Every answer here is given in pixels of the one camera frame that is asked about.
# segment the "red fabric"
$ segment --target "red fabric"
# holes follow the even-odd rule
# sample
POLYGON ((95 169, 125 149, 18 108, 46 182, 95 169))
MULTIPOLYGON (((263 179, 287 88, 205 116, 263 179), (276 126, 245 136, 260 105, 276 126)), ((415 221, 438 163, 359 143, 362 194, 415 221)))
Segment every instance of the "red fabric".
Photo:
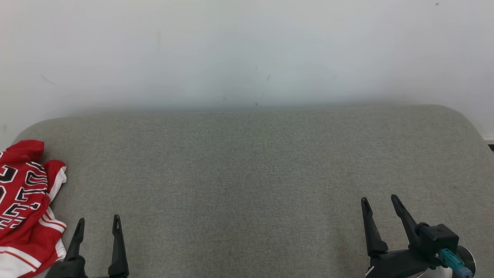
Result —
POLYGON ((43 149, 41 141, 24 140, 0 152, 0 248, 3 255, 12 255, 19 259, 16 262, 36 270, 23 278, 34 277, 60 253, 65 255, 64 249, 58 254, 56 250, 65 224, 55 220, 48 207, 65 182, 65 164, 59 160, 43 165, 33 162, 41 159, 43 149))

